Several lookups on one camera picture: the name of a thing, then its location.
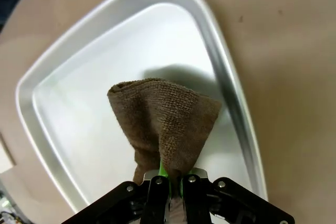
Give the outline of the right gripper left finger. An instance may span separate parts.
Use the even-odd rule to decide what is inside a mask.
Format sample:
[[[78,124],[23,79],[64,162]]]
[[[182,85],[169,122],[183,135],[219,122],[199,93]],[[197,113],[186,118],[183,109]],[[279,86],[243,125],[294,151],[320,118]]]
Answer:
[[[165,223],[171,184],[163,165],[144,174],[143,182],[122,182],[88,207],[68,219],[68,223]]]

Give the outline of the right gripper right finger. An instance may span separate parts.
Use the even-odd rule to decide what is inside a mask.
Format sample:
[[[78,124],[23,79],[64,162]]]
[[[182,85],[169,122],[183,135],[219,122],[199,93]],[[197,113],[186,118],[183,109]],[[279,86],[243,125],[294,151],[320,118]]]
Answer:
[[[226,223],[295,223],[292,215],[230,178],[211,182],[200,168],[181,179],[181,193],[187,223],[212,223],[211,216]]]

